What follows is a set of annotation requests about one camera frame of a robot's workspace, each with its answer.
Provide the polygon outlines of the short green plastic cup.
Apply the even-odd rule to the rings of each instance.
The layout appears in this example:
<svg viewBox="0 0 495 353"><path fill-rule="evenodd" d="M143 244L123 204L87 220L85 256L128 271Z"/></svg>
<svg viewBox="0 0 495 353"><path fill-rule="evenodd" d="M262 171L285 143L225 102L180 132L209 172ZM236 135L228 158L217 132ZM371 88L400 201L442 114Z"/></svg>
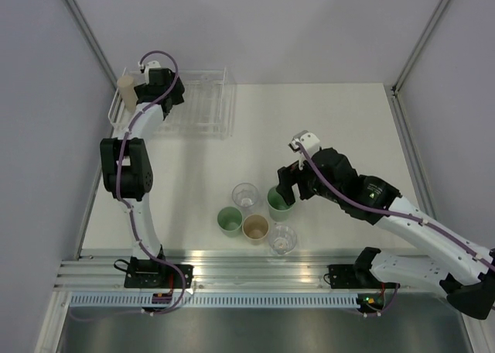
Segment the short green plastic cup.
<svg viewBox="0 0 495 353"><path fill-rule="evenodd" d="M227 237L233 238L241 233L243 214L236 207L224 207L217 214L217 224Z"/></svg>

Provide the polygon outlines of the tall green plastic cup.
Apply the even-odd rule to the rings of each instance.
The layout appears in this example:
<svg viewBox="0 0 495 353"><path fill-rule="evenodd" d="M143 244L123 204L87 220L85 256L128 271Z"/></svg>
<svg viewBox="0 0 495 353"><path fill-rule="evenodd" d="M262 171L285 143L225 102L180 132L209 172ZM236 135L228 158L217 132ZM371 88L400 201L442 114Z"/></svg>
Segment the tall green plastic cup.
<svg viewBox="0 0 495 353"><path fill-rule="evenodd" d="M287 221L292 213L294 204L287 204L282 195L273 186L267 194L268 211L271 219L275 222Z"/></svg>

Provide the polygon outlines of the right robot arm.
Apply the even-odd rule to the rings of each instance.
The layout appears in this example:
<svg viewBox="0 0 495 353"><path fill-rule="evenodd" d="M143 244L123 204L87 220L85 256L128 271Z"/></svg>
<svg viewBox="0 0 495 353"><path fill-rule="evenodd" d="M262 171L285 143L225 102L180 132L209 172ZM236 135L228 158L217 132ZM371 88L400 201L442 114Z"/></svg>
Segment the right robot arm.
<svg viewBox="0 0 495 353"><path fill-rule="evenodd" d="M351 266L358 285L384 283L431 290L462 314L488 318L494 309L492 250L438 223L381 178L358 174L335 149L318 148L311 154L301 142L290 148L300 160L278 170L276 190L285 203L321 197L351 218L389 231L428 256L408 259L366 247Z"/></svg>

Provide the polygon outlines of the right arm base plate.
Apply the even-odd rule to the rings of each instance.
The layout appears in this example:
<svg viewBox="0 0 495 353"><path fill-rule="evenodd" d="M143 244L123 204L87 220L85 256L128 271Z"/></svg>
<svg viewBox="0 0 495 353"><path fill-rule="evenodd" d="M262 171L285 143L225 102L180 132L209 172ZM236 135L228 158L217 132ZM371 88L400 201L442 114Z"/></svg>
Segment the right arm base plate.
<svg viewBox="0 0 495 353"><path fill-rule="evenodd" d="M382 282L369 270L355 270L351 264L328 265L327 278L333 290L381 290Z"/></svg>

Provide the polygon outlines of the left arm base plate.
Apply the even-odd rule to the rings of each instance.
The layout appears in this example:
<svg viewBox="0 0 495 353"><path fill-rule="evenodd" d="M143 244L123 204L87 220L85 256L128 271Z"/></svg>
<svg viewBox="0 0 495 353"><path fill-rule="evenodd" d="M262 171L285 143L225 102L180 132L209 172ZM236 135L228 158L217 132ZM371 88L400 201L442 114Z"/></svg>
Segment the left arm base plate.
<svg viewBox="0 0 495 353"><path fill-rule="evenodd" d="M113 267L125 274L128 289L179 289L183 287L179 273L151 259L117 259Z"/></svg>

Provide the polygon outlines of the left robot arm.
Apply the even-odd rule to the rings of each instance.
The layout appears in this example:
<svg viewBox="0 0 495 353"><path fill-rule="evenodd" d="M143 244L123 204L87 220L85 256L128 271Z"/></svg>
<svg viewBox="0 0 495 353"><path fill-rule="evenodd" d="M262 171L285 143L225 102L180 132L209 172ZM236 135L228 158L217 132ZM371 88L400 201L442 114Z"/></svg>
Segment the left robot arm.
<svg viewBox="0 0 495 353"><path fill-rule="evenodd" d="M162 67L145 68L145 82L133 88L135 112L122 132L100 143L104 188L128 215L133 237L132 260L150 260L142 279L153 288L164 286L169 270L163 265L162 244L155 232L149 194L154 176L146 141L176 105L183 103L179 75Z"/></svg>

